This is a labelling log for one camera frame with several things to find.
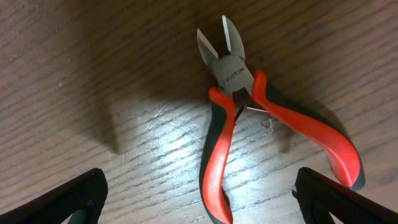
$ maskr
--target diagonal cutting pliers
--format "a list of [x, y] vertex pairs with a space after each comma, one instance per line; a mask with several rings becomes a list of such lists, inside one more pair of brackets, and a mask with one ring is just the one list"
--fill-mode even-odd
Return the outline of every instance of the diagonal cutting pliers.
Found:
[[199, 174], [201, 199], [211, 220], [214, 223], [233, 221], [221, 187], [235, 124], [233, 93], [243, 88], [270, 115], [321, 145], [334, 175], [344, 186], [361, 189], [365, 184], [364, 171], [351, 141], [326, 118], [281, 95], [270, 85], [264, 72], [256, 71], [252, 75], [245, 65], [238, 30], [226, 16], [222, 20], [229, 55], [218, 58], [206, 37], [199, 29], [197, 32], [203, 61], [218, 82], [218, 87], [209, 90], [212, 117]]

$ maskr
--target wooden table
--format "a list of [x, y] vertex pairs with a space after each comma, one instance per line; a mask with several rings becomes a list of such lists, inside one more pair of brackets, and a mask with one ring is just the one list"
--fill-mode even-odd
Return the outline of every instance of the wooden table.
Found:
[[[198, 172], [216, 83], [196, 33], [225, 54], [222, 14], [252, 71], [341, 121], [359, 193], [397, 211], [397, 1], [1, 0], [0, 213], [99, 167], [100, 223], [209, 223]], [[223, 184], [234, 222], [303, 223], [303, 166], [334, 179], [314, 142], [244, 111]]]

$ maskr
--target metal jaw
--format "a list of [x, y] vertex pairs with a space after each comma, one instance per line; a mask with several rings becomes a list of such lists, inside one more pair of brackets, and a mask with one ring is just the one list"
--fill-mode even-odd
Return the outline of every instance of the metal jaw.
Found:
[[227, 48], [231, 54], [218, 59], [216, 50], [198, 29], [198, 46], [207, 67], [216, 77], [220, 91], [232, 97], [233, 92], [245, 88], [252, 94], [253, 76], [244, 64], [242, 39], [234, 24], [223, 16]]

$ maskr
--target red handle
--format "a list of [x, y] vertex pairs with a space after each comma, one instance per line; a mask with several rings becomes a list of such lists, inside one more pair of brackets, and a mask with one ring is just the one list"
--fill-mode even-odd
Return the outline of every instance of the red handle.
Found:
[[257, 71], [253, 76], [254, 101], [269, 111], [269, 114], [321, 145], [336, 178], [343, 185], [353, 190], [362, 188], [365, 183], [362, 163], [348, 138], [325, 118], [280, 95], [267, 84], [264, 72]]
[[209, 96], [212, 116], [200, 164], [200, 195], [213, 223], [232, 223], [221, 186], [234, 130], [235, 103], [217, 87], [210, 88]]

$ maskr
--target black object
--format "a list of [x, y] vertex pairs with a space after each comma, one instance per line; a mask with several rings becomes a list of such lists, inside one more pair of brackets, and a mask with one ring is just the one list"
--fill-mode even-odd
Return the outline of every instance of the black object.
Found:
[[330, 213], [343, 223], [398, 223], [398, 213], [308, 167], [298, 170], [295, 186], [296, 191], [292, 193], [306, 224], [334, 223]]
[[68, 224], [98, 222], [108, 194], [104, 172], [95, 168], [0, 216], [7, 224]]

